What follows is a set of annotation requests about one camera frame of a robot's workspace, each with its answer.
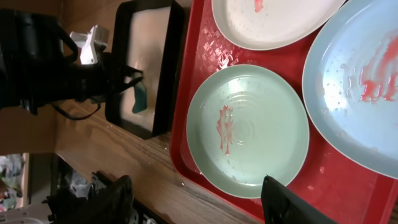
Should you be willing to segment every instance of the black tray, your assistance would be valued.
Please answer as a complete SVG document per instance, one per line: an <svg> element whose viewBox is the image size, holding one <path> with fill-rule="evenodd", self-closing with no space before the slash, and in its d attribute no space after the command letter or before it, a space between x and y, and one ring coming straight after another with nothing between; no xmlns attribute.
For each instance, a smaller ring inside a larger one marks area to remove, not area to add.
<svg viewBox="0 0 398 224"><path fill-rule="evenodd" d="M160 71L152 132L122 119L120 116L122 95L114 95L106 100L106 119L142 139L149 139L168 130L185 14L183 8L175 0L134 0L124 2L119 6L116 13L112 55L119 62L126 63L132 15L135 12L147 9L159 9L169 6L170 17Z"/></svg>

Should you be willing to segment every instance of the light green plate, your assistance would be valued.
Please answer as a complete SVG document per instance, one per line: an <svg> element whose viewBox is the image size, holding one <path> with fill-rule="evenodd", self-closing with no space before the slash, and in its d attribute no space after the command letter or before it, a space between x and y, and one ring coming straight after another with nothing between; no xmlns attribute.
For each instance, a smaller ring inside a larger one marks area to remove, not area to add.
<svg viewBox="0 0 398 224"><path fill-rule="evenodd" d="M298 174L308 151L308 119L283 78L236 65L216 72L195 93L187 139L193 160L214 186L259 198L266 175L288 185Z"/></svg>

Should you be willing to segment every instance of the plate rim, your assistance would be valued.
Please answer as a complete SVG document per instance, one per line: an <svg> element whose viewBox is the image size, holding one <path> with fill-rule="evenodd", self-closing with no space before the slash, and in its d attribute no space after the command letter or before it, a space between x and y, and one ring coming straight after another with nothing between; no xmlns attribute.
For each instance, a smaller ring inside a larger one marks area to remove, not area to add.
<svg viewBox="0 0 398 224"><path fill-rule="evenodd" d="M210 76L198 87L198 89L196 90L195 94L193 95L192 100L191 100L191 102L190 102L190 105L189 105L189 107L188 107L187 118L186 118L186 120L185 120L185 135L186 135L186 139L187 139L188 149L189 149L189 151L190 151L190 154L191 154L191 156L192 156L192 159L193 159L193 161L194 161L196 167L197 167L198 170L202 173L202 176L204 176L205 179L206 179L209 183L211 183L214 187L216 187L218 190L220 190L220 191L222 191L222 192L224 192L224 193L226 193L226 194L228 194L228 195L232 195L232 196L235 196L235 197L238 197L238 198L255 199L255 198L260 198L260 197L261 197L261 192L259 192L258 196L255 196L255 197L247 197L247 196L243 196L243 195L231 194L231 193L229 193L229 192L227 192L227 191L221 189L221 188L218 187L216 184L214 184L214 183L203 173L203 171L199 168L199 166L198 166L198 164L197 164L197 162L196 162L194 156L192 155L191 147L190 147L190 144L189 144L188 131L187 131L187 130L188 130L188 117L189 117L189 114L190 114L192 101L193 101L193 99L195 98L195 96L197 95L199 89L200 89L203 85L205 85L206 82L210 82L210 81L211 81L211 80L210 80L211 77L215 76L215 75L216 75L217 73L219 73L220 71L226 70L226 69L234 69L235 67L255 67L255 68L260 68L261 70L263 70L263 71L265 71L265 72L268 72L270 75L272 75L272 76L276 77L277 79L279 79L279 80L281 81L281 83L282 83L283 85L285 85L285 86L289 89L289 91L292 92L292 97L294 98L295 101L297 100L297 102L300 102L300 105L301 105L301 106L299 106L297 109L300 108L299 110L302 110L302 112L305 114L305 117L304 117L304 118L305 118L305 119L304 119L304 120L305 120L305 124L304 124L304 126L305 126L305 128L306 128L306 130L307 130L307 133L306 133L306 135L307 135L307 140L306 140L306 143L305 143L306 147L305 147L305 153L304 153L305 156L304 156L303 159L302 159L302 162L301 162L301 165L300 165L299 169L297 169L297 171L295 172L295 174L292 176L291 180L288 181L287 184L285 184L285 186L288 186L288 185L298 176L298 174L300 173L300 171L301 171L302 168L303 168L303 165L304 165L305 161L307 160L308 150L309 150L309 147L310 147L310 123L309 123L309 120L308 120L307 110L305 109L304 103L303 103L303 101L300 99L299 94L293 89L293 87L292 87L284 78L282 78L282 77L281 77L280 75L278 75L277 73L275 73L275 72L273 72L273 71L271 71L271 70L269 70L269 69L267 69L267 68L258 66L258 65L239 64L239 65L233 65L233 66L230 66L230 67L221 69L221 70L215 72L214 74L210 75Z"/></svg>

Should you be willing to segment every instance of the red sauce smear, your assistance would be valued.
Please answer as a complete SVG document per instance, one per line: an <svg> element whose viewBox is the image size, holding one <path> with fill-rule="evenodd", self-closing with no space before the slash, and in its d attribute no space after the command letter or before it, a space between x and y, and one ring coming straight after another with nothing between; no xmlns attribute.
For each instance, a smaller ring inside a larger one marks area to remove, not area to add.
<svg viewBox="0 0 398 224"><path fill-rule="evenodd" d="M393 101L392 97L397 93L398 36L389 38L389 40L390 42L387 46L387 50L384 52L379 64L375 65L377 56L383 48L382 44L377 48L369 64L362 68L360 84L365 85L365 91L361 95L361 100L363 101L374 103L380 99L380 97L383 97L387 101ZM377 67L372 80L371 75L375 66Z"/></svg>
<svg viewBox="0 0 398 224"><path fill-rule="evenodd" d="M260 12L261 9L264 7L262 6L263 0L254 0L254 12Z"/></svg>
<svg viewBox="0 0 398 224"><path fill-rule="evenodd" d="M233 109L225 105L220 110L220 119L217 121L217 131L221 138L221 151L224 152L224 145L226 144L225 155L229 156L229 144L232 144L232 118Z"/></svg>

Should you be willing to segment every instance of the plate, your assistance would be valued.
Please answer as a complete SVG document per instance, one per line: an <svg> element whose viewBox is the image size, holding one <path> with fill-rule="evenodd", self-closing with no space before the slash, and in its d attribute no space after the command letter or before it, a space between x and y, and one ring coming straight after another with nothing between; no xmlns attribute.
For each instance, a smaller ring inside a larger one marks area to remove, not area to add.
<svg viewBox="0 0 398 224"><path fill-rule="evenodd" d="M250 50L277 49L311 34L345 0L212 0L221 33Z"/></svg>
<svg viewBox="0 0 398 224"><path fill-rule="evenodd" d="M280 76L254 65L222 69L199 87L187 116L195 164L214 186L259 198L270 175L288 185L308 151L304 106Z"/></svg>
<svg viewBox="0 0 398 224"><path fill-rule="evenodd" d="M322 136L358 164L398 178L398 1L348 1L305 63L303 96Z"/></svg>

